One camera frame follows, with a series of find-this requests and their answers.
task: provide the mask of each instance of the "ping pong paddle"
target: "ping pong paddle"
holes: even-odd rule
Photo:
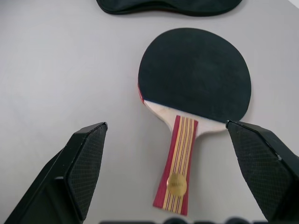
[[[146,49],[138,89],[142,102],[172,131],[153,205],[187,215],[194,141],[245,115],[251,96],[247,65],[233,45],[215,34],[174,29]]]

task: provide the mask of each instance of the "gray tabletop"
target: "gray tabletop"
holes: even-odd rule
[[[171,133],[141,102],[141,57],[162,32],[192,27],[231,42],[250,70],[243,121],[298,148],[299,10],[244,0],[206,18],[167,12],[113,16],[95,0],[0,1],[0,223],[73,132],[106,121],[99,181],[86,224],[175,216],[152,207]],[[197,139],[187,221],[263,220],[228,132]]]

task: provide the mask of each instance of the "black fabric case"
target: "black fabric case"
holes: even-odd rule
[[[242,0],[97,0],[110,14],[164,10],[190,16],[211,16],[234,9]]]

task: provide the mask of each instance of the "wooden handle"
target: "wooden handle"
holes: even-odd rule
[[[198,121],[177,116],[154,206],[187,215],[191,155]]]

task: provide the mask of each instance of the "gold logo sticker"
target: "gold logo sticker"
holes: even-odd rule
[[[172,195],[183,196],[187,191],[187,181],[181,174],[172,174],[167,180],[167,189]]]

